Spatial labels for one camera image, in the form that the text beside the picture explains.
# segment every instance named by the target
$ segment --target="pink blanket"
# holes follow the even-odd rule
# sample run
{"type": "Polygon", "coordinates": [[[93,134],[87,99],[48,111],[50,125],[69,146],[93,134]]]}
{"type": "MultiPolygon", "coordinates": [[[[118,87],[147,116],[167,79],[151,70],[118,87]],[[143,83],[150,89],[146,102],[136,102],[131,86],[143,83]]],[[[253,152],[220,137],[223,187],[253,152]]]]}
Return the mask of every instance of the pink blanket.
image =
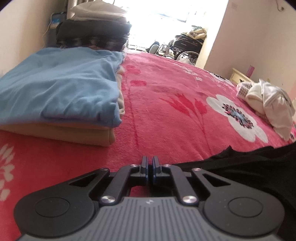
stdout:
{"type": "MultiPolygon", "coordinates": [[[[24,195],[100,167],[201,160],[229,145],[238,151],[287,144],[236,97],[229,81],[147,53],[123,64],[126,114],[109,148],[0,132],[0,236],[19,235],[13,208],[24,195]]],[[[134,192],[140,195],[141,190],[134,192]]]]}

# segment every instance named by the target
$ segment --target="folded blue cloth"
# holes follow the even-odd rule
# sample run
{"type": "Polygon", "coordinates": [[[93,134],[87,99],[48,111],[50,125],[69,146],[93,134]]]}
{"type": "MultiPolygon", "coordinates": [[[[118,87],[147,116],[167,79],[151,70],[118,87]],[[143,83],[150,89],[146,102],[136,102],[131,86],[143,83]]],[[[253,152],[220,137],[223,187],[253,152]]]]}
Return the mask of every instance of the folded blue cloth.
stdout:
{"type": "Polygon", "coordinates": [[[116,71],[122,52],[45,48],[0,78],[0,124],[121,123],[116,71]]]}

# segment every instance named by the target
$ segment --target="screw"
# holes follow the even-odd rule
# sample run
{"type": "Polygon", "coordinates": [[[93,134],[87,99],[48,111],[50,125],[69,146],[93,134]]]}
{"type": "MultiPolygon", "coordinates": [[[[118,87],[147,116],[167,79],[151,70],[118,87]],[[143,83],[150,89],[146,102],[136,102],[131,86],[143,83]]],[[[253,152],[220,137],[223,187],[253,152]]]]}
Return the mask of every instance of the screw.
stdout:
{"type": "Polygon", "coordinates": [[[195,203],[197,201],[197,198],[195,196],[185,196],[182,198],[182,201],[185,203],[195,203]]]}
{"type": "Polygon", "coordinates": [[[103,196],[103,197],[101,197],[101,202],[103,202],[103,203],[113,203],[115,201],[116,201],[116,199],[113,196],[103,196]]]}

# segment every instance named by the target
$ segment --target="floral blanket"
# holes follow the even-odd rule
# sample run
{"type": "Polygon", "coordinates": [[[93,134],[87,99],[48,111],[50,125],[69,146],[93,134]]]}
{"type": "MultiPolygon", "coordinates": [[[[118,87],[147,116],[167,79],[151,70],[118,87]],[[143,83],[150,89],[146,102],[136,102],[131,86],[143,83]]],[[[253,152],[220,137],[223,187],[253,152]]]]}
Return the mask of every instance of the floral blanket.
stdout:
{"type": "MultiPolygon", "coordinates": [[[[196,67],[133,51],[123,63],[126,114],[109,148],[0,131],[1,241],[20,235],[13,208],[23,196],[86,172],[139,164],[202,160],[226,149],[286,145],[236,97],[228,80],[196,67]]],[[[144,190],[133,189],[133,195],[144,190]]]]}

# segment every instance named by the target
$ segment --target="wall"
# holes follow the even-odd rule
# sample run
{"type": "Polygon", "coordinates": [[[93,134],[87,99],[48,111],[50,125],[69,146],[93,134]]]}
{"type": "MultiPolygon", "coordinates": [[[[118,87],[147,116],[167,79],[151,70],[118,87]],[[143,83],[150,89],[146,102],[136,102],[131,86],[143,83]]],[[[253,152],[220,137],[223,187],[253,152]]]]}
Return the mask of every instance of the wall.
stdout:
{"type": "Polygon", "coordinates": [[[228,0],[208,0],[202,3],[201,9],[203,14],[201,12],[198,13],[202,17],[198,19],[196,25],[202,26],[207,30],[207,37],[195,64],[198,68],[203,69],[208,61],[224,17],[227,3],[228,0]]]}
{"type": "Polygon", "coordinates": [[[12,0],[0,12],[0,76],[38,51],[50,15],[63,11],[65,0],[12,0]]]}
{"type": "Polygon", "coordinates": [[[252,59],[255,67],[252,79],[262,78],[286,90],[296,97],[296,10],[287,2],[279,0],[279,12],[275,1],[268,20],[267,33],[252,59]]]}
{"type": "Polygon", "coordinates": [[[265,36],[272,1],[229,0],[204,69],[225,78],[232,68],[246,73],[265,36]]]}

